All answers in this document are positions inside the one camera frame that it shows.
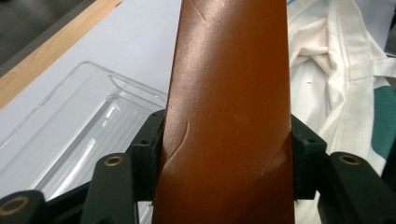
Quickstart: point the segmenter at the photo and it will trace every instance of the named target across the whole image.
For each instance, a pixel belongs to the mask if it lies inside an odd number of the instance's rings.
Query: brown object
[[[0,78],[0,109],[79,41],[122,0],[96,0]]]
[[[294,223],[285,1],[184,1],[153,223]]]

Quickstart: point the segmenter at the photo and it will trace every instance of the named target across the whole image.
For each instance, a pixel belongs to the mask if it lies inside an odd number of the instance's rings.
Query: white cloth
[[[288,6],[291,112],[328,144],[366,159],[380,174],[385,160],[371,146],[374,88],[396,77],[365,29],[353,0],[296,0]],[[296,223],[320,223],[317,200],[299,201]]]

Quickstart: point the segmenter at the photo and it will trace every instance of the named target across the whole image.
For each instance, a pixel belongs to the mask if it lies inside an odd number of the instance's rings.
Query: canvas bag
[[[328,143],[327,153],[353,153],[381,174],[374,89],[396,77],[395,60],[368,34],[353,0],[289,1],[288,26],[291,112]],[[296,204],[296,223],[320,223],[317,201]]]

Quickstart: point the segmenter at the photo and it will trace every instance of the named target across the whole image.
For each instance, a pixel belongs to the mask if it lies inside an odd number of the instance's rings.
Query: gray floor
[[[0,1],[0,77],[93,1]]]

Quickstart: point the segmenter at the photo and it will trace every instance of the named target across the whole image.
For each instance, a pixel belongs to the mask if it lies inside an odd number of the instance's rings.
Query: brown cylindrical object
[[[184,1],[153,223],[293,221],[286,2]]]

